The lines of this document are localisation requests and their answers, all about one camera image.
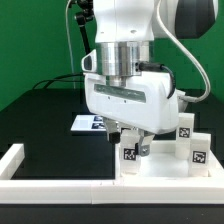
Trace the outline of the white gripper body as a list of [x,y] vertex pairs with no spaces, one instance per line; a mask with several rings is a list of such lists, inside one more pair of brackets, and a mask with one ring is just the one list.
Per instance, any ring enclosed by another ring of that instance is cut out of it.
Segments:
[[153,134],[172,132],[179,123],[178,98],[168,73],[142,72],[125,87],[108,86],[106,77],[85,74],[89,111]]

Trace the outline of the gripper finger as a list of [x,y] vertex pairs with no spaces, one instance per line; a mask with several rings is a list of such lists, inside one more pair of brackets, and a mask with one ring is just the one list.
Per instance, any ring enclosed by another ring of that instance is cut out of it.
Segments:
[[107,139],[111,144],[118,144],[120,142],[120,132],[115,121],[110,119],[104,120],[104,125],[107,132]]
[[135,144],[135,150],[141,157],[148,156],[150,153],[150,144],[153,141],[154,134],[144,130],[138,130],[138,142]]

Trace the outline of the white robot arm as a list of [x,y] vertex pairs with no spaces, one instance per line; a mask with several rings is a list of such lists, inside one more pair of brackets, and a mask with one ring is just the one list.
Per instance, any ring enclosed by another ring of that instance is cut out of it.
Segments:
[[[215,23],[218,0],[93,0],[96,48],[82,59],[89,110],[103,117],[107,138],[117,144],[124,129],[136,129],[134,151],[150,152],[158,134],[172,132],[179,112],[210,93],[208,76],[180,43],[199,38]],[[170,39],[200,72],[205,92],[186,96],[172,71],[153,61],[153,42]]]

